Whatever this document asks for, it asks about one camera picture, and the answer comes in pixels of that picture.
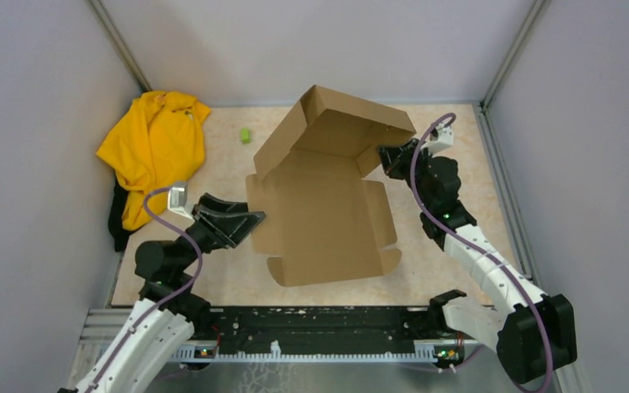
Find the brown cardboard box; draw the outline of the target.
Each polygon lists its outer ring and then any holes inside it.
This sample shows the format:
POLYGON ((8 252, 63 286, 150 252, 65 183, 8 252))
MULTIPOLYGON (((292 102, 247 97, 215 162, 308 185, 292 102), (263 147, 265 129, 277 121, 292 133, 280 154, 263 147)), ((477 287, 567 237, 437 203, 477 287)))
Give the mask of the brown cardboard box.
POLYGON ((315 85, 254 155, 247 203, 265 214, 251 234, 283 287, 375 278, 402 253, 378 149, 416 134, 406 112, 315 85))

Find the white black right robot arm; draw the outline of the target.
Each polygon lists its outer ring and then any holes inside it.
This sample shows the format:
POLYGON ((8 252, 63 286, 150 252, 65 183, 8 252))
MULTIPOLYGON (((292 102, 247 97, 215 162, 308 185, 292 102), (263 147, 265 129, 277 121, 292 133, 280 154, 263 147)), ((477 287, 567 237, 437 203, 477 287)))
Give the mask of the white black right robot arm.
POLYGON ((523 386, 540 378, 539 390, 545 391, 554 371, 577 359, 571 302, 562 294, 549 296, 493 247, 459 199, 456 160, 433 156, 416 138, 379 147, 378 154, 385 175, 405 181, 413 192, 427 237, 458 261, 492 301, 486 307, 459 290, 432 298, 432 333, 468 334, 496 353, 514 383, 523 386))

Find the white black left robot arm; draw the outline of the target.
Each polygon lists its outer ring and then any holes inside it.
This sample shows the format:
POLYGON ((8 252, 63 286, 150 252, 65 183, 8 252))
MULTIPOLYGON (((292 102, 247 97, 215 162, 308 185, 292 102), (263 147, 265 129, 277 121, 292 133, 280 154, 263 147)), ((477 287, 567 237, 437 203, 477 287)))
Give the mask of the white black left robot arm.
POLYGON ((210 333, 210 303, 192 293, 203 256, 236 248, 266 214, 209 193, 191 211, 184 208, 186 200, 184 183, 144 197, 143 209, 178 238, 146 241, 138 248, 136 274, 145 281, 140 298, 74 392, 144 392, 181 345, 210 333))

